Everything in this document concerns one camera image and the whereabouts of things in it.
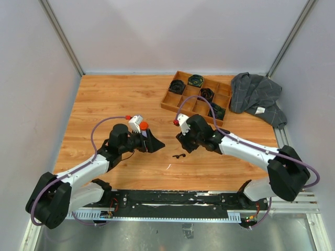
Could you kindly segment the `orange earbud case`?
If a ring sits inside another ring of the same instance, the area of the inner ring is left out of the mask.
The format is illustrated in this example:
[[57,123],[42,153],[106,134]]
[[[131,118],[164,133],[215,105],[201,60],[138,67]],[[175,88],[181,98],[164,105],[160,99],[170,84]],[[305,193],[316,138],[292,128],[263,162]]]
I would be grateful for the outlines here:
[[140,124],[139,124],[139,128],[140,128],[141,131],[145,131],[146,129],[149,128],[149,125],[148,125],[147,122],[142,121],[142,122],[140,122]]

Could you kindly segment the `black earbud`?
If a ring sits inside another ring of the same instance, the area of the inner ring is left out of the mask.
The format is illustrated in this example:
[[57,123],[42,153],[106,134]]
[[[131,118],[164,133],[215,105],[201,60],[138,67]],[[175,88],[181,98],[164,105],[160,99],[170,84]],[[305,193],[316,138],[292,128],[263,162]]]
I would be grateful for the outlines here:
[[180,157],[186,157],[186,154],[173,155],[172,157],[179,159]]

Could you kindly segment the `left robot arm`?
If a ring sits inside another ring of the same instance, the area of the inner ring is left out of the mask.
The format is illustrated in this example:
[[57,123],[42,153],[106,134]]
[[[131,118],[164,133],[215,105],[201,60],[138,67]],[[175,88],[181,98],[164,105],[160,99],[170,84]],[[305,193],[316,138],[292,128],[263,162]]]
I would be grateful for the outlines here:
[[94,182],[94,178],[116,167],[124,153],[135,150],[154,153],[164,147],[150,129],[129,131],[127,125],[116,124],[90,159],[57,175],[50,172],[41,175],[28,199],[26,212],[34,225],[54,229],[68,213],[82,206],[97,203],[106,207],[112,201],[112,194]]

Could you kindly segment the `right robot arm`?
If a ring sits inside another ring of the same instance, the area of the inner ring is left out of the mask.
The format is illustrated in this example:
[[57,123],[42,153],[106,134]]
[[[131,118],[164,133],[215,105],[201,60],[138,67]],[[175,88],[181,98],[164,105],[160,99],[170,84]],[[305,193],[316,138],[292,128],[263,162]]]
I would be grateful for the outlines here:
[[229,155],[251,163],[267,172],[267,177],[247,180],[237,192],[237,203],[249,209],[260,199],[279,197],[292,202],[310,179],[310,172],[290,146],[282,148],[260,145],[235,134],[212,128],[201,115],[179,114],[173,121],[181,128],[176,136],[188,153],[199,146],[209,152]]

